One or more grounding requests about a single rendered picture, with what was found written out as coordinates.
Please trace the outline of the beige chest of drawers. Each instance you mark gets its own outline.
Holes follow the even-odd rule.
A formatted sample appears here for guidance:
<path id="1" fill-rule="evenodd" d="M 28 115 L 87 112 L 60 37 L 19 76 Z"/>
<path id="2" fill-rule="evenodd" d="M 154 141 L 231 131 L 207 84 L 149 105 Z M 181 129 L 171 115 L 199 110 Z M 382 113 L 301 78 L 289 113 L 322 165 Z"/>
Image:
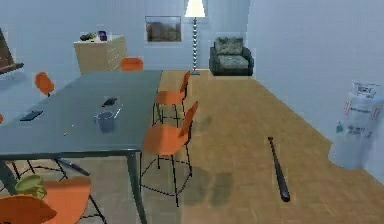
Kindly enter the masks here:
<path id="1" fill-rule="evenodd" d="M 119 34 L 108 35 L 106 41 L 77 41 L 74 49 L 81 74 L 119 70 L 121 60 L 127 56 L 125 36 Z"/>

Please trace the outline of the dark baseball bat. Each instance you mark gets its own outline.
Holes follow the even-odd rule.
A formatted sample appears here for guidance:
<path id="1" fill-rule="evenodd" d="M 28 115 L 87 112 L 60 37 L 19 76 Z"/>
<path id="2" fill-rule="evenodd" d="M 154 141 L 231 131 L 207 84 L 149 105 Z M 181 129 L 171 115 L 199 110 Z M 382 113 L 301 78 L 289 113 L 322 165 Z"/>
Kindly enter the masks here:
<path id="1" fill-rule="evenodd" d="M 289 189 L 281 168 L 281 165 L 279 163 L 277 154 L 275 152 L 275 147 L 273 143 L 273 137 L 269 136 L 268 141 L 271 147 L 272 155 L 273 155 L 273 160 L 274 160 L 274 166 L 275 166 L 275 173 L 276 173 L 276 178 L 277 178 L 277 183 L 278 183 L 278 188 L 280 192 L 280 197 L 283 202 L 289 202 L 290 201 L 290 193 Z"/>

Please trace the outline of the orange chair black legs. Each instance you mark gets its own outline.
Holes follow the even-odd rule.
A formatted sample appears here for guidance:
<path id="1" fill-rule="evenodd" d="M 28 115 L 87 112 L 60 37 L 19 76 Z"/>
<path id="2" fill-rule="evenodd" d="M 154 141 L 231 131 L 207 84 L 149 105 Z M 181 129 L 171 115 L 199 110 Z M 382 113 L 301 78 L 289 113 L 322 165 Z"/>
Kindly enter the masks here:
<path id="1" fill-rule="evenodd" d="M 122 71 L 136 71 L 143 69 L 143 61 L 137 57 L 125 57 L 120 62 Z"/>
<path id="2" fill-rule="evenodd" d="M 187 97 L 188 82 L 190 78 L 190 71 L 187 71 L 184 74 L 181 87 L 178 91 L 158 91 L 153 105 L 152 111 L 152 124 L 155 125 L 158 121 L 163 122 L 167 119 L 167 116 L 164 115 L 163 111 L 160 109 L 161 105 L 172 105 L 174 107 L 175 116 L 173 119 L 176 121 L 176 124 L 179 124 L 181 117 L 179 116 L 177 106 L 182 106 L 182 112 L 185 114 L 184 100 Z"/>
<path id="3" fill-rule="evenodd" d="M 46 181 L 43 198 L 57 215 L 44 224 L 108 224 L 96 200 L 91 195 L 92 184 L 87 177 L 61 181 Z"/>
<path id="4" fill-rule="evenodd" d="M 54 91 L 55 85 L 45 72 L 40 72 L 35 76 L 36 87 L 45 95 L 50 96 Z"/>
<path id="5" fill-rule="evenodd" d="M 56 215 L 47 203 L 33 196 L 0 198 L 0 224 L 43 224 Z"/>
<path id="6" fill-rule="evenodd" d="M 183 192 L 190 177 L 193 176 L 193 168 L 191 164 L 188 144 L 192 138 L 192 126 L 193 118 L 198 109 L 199 102 L 195 101 L 193 105 L 188 109 L 184 121 L 181 127 L 175 127 L 167 124 L 156 124 L 149 128 L 144 140 L 143 150 L 140 152 L 139 162 L 139 185 L 142 188 L 158 192 L 163 195 L 171 196 L 175 198 L 176 206 L 179 206 L 179 195 Z M 175 155 L 182 148 L 186 149 L 187 160 L 180 161 L 175 159 Z M 153 159 L 146 168 L 142 167 L 143 153 L 148 152 L 157 156 Z M 154 162 L 157 162 L 157 167 L 160 167 L 160 161 L 170 161 L 172 165 L 174 192 L 168 193 L 156 188 L 147 186 L 142 183 L 142 178 L 146 174 L 147 170 L 152 166 Z M 176 168 L 175 164 L 181 163 L 188 166 L 188 176 L 185 178 L 181 188 L 177 187 Z"/>

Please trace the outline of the dark brown wall shelf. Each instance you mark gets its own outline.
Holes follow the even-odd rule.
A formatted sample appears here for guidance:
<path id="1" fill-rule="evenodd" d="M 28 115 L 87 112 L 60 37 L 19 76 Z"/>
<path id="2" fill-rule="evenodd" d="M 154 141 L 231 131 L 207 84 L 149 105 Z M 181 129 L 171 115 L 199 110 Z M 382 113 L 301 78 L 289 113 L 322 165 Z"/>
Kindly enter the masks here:
<path id="1" fill-rule="evenodd" d="M 0 28 L 0 75 L 23 68 L 23 63 L 16 63 Z"/>

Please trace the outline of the dark green dining table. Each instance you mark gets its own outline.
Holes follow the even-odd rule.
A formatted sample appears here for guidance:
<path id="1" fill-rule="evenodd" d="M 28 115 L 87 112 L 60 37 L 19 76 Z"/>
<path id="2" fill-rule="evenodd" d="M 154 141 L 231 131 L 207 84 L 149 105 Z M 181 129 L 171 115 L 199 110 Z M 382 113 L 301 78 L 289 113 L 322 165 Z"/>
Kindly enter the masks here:
<path id="1" fill-rule="evenodd" d="M 34 120 L 16 117 L 0 127 L 0 181 L 10 194 L 16 193 L 7 160 L 124 156 L 137 213 L 141 224 L 147 224 L 137 154 L 143 149 L 161 74 L 160 70 L 90 72 L 35 104 L 42 114 Z M 117 101 L 102 107 L 108 98 Z M 115 115 L 119 108 L 115 129 L 101 132 L 93 118 L 106 111 Z M 63 136 L 72 125 L 73 130 Z"/>

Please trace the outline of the green cloth lump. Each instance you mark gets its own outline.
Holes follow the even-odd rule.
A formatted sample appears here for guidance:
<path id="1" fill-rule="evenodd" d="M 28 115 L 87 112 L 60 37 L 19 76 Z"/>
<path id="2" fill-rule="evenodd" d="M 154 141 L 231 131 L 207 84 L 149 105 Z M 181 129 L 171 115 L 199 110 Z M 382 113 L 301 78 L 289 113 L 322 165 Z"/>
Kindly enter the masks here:
<path id="1" fill-rule="evenodd" d="M 39 175 L 22 177 L 15 186 L 19 194 L 32 195 L 38 199 L 43 199 L 47 190 L 43 185 L 43 178 Z"/>

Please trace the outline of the blue grey mug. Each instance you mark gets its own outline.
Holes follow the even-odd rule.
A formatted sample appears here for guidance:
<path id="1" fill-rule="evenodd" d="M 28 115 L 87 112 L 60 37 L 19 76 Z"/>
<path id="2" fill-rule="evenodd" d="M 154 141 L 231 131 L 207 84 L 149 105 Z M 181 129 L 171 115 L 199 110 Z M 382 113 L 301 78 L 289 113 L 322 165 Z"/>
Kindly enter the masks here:
<path id="1" fill-rule="evenodd" d="M 115 129 L 114 114 L 110 111 L 97 114 L 93 120 L 103 133 L 109 133 Z"/>

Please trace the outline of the white shade floor lamp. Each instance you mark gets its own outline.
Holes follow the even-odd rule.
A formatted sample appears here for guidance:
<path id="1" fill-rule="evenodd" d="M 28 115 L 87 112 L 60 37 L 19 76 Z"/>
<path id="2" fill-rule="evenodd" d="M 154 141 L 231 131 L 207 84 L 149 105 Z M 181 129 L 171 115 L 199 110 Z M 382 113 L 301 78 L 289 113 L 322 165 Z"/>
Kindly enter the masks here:
<path id="1" fill-rule="evenodd" d="M 206 16 L 203 0 L 188 0 L 185 17 L 192 19 L 192 69 L 191 75 L 199 75 L 197 70 L 197 46 L 198 46 L 198 31 L 197 31 L 197 19 L 204 18 Z"/>

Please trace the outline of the black tablet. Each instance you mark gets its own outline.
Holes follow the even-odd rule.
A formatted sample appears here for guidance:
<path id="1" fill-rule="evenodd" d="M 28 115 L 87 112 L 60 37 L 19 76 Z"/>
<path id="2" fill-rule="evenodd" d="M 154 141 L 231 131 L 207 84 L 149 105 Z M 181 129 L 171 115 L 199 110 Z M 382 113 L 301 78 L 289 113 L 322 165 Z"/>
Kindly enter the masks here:
<path id="1" fill-rule="evenodd" d="M 22 117 L 21 121 L 32 121 L 32 120 L 34 120 L 36 117 L 38 117 L 41 114 L 42 114 L 41 110 L 39 110 L 39 111 L 31 111 L 30 113 L 28 113 L 27 115 Z"/>

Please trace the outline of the framed landscape picture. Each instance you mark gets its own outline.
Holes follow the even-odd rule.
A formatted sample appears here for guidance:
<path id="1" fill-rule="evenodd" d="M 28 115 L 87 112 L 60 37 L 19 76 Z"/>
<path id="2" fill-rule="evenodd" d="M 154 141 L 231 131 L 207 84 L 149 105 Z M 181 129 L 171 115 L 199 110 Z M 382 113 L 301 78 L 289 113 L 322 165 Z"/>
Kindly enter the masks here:
<path id="1" fill-rule="evenodd" d="M 146 16 L 146 37 L 148 42 L 180 42 L 180 16 Z"/>

